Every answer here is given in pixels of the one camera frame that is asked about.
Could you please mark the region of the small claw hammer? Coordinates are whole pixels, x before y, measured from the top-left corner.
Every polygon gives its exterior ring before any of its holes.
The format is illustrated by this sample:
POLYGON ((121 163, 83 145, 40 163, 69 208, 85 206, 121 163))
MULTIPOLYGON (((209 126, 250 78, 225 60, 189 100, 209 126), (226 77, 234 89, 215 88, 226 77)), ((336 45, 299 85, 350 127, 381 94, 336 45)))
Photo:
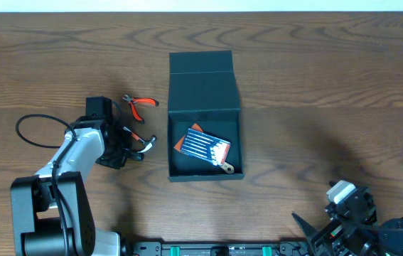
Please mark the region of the small claw hammer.
POLYGON ((130 130, 128 127, 123 126, 123 130, 130 133, 130 135, 133 139, 140 142, 144 146, 144 148, 142 150, 138 151, 138 153, 147 152, 157 141, 157 137, 155 135, 152 135, 149 140, 145 140, 145 139, 141 138, 138 134, 136 134, 132 130, 130 130))

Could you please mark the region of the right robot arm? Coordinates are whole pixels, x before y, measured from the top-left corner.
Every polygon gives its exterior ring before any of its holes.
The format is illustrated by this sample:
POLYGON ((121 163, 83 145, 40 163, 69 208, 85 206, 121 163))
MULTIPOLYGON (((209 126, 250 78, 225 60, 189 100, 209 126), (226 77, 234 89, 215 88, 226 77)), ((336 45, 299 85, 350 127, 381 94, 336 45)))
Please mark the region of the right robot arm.
POLYGON ((292 213, 310 255, 403 255, 403 217, 379 224, 368 187, 347 181, 330 185, 325 212, 331 221, 324 229, 317 230, 292 213))

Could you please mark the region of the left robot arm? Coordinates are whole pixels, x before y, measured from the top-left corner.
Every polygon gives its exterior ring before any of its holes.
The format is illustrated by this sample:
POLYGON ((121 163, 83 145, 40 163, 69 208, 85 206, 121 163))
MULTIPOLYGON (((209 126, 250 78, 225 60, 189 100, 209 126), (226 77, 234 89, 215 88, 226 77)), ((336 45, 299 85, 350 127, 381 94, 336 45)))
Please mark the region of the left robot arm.
POLYGON ((125 255, 121 235, 96 228, 85 189, 92 167, 124 166, 126 132, 110 117, 80 117, 67 126, 54 157, 11 184, 17 255, 125 255))

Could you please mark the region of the black yellow screwdriver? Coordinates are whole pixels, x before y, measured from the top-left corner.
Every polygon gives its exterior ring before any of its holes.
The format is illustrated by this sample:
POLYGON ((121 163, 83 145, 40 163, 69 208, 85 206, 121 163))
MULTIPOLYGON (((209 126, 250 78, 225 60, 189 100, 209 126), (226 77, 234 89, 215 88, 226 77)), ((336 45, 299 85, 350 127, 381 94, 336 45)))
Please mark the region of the black yellow screwdriver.
POLYGON ((144 154, 139 153, 136 151, 128 151, 127 152, 127 158, 134 160, 134 161, 143 161, 144 160, 144 154))

